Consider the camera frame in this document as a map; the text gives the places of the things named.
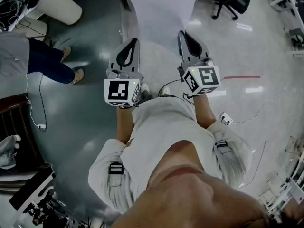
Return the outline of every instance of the shoe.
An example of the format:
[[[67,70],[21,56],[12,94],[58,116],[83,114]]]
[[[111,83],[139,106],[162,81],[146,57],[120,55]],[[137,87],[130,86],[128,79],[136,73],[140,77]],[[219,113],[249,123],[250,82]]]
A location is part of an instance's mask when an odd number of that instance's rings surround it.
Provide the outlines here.
[[[14,135],[14,136],[15,136],[16,141],[20,141],[21,140],[20,135]]]
[[[74,78],[74,80],[71,82],[71,83],[69,83],[69,85],[74,85],[74,84],[77,84],[80,80],[82,80],[83,79],[83,77],[84,77],[84,71],[80,68],[80,69],[78,69],[76,72],[75,72],[75,78]]]
[[[62,50],[62,52],[63,52],[63,57],[62,57],[62,59],[60,60],[61,63],[67,58],[68,55],[71,54],[72,48],[71,48],[71,47],[66,47],[66,48],[64,48],[64,49]]]
[[[149,88],[149,86],[146,83],[142,83],[141,92],[143,92],[143,91],[150,92],[150,88]]]
[[[164,95],[170,95],[170,88],[168,86],[165,86],[161,90],[161,96],[164,96]]]
[[[288,37],[290,37],[289,29],[287,29],[287,28],[284,27],[284,32],[288,35]]]

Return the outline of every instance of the forearm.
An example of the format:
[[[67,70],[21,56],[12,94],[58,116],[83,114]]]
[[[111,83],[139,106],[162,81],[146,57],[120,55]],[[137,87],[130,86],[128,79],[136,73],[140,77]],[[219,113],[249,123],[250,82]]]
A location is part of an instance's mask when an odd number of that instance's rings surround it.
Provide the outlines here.
[[[206,94],[194,97],[193,102],[195,107],[196,120],[202,128],[207,129],[210,125],[216,122]]]
[[[132,109],[117,107],[117,140],[127,144],[134,128]]]

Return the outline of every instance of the power outlet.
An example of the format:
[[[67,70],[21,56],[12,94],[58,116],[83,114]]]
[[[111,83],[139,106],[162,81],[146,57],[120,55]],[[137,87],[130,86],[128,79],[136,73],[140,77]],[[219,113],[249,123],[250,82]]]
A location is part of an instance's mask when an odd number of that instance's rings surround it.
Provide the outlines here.
[[[226,112],[223,112],[223,114],[220,116],[220,121],[225,125],[231,125],[233,123],[233,120]]]
[[[47,126],[46,126],[46,125],[44,125],[44,124],[38,124],[38,128],[41,128],[41,129],[46,129],[46,128],[47,128]]]

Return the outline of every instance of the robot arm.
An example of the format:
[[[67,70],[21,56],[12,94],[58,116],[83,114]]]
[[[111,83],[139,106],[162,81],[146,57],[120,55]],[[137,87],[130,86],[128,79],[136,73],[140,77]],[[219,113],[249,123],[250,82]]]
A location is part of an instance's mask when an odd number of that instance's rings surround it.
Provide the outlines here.
[[[139,40],[133,38],[111,54],[104,79],[104,98],[108,104],[126,108],[134,105],[143,79],[139,73],[139,53]]]
[[[178,34],[178,44],[183,60],[178,71],[192,95],[210,93],[219,87],[219,68],[209,57],[207,46],[183,31]],[[104,79],[104,98],[109,105],[128,108],[135,104],[143,79],[139,65],[140,44],[136,38],[127,40],[111,54]]]
[[[192,95],[210,93],[219,87],[219,68],[209,57],[207,46],[183,31],[178,34],[178,44],[183,60],[178,71],[181,81],[186,81]]]

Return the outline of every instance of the floor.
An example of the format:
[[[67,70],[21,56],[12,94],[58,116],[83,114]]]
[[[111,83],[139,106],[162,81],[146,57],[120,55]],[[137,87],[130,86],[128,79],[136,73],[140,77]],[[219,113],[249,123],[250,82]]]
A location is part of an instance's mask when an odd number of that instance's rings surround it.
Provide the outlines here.
[[[221,78],[261,77],[224,79],[216,92],[208,94],[216,117],[223,112],[232,117],[231,128],[253,151],[252,166],[240,190],[254,197],[269,189],[266,182],[274,173],[284,172],[289,136],[299,137],[304,131],[304,60],[284,54],[292,46],[283,28],[294,29],[297,23],[290,12],[278,13],[270,7],[271,1],[251,0],[246,13],[233,21],[226,8],[213,20],[218,7],[200,0],[186,28],[207,45]],[[122,25],[124,41],[140,37],[133,13],[122,13]],[[162,46],[141,40],[141,72],[154,95],[179,79],[180,63],[180,57]],[[180,82],[169,86],[179,97],[189,93]]]
[[[213,20],[215,5],[201,0],[196,2],[187,27],[206,43],[221,78],[261,76],[224,79],[219,93],[209,95],[215,115],[228,113],[234,120],[231,128],[253,150],[252,167],[240,190],[254,197],[267,190],[269,176],[284,164],[289,136],[299,137],[304,129],[304,61],[284,54],[291,49],[283,31],[284,16],[269,6],[270,1],[251,0],[247,12],[233,21],[227,10]],[[82,67],[85,78],[76,86],[44,78],[41,91],[48,129],[46,133],[33,129],[44,159],[57,174],[60,200],[83,219],[101,216],[111,222],[117,214],[106,209],[89,188],[87,176],[105,141],[115,135],[115,109],[104,102],[103,78],[111,51],[134,32],[130,28],[134,22],[127,21],[129,26],[122,29],[119,0],[75,2],[84,10],[76,25],[66,26],[50,18],[44,21],[49,25],[49,36],[59,38],[58,48],[73,47],[66,64]],[[252,31],[239,29],[237,23],[251,26]],[[180,63],[178,56],[161,46],[141,41],[141,72],[154,94],[179,78],[176,67]],[[40,77],[30,75],[29,96],[35,121],[44,123]],[[0,82],[0,97],[23,93],[25,86],[24,77]],[[177,96],[187,92],[180,82],[170,87]]]

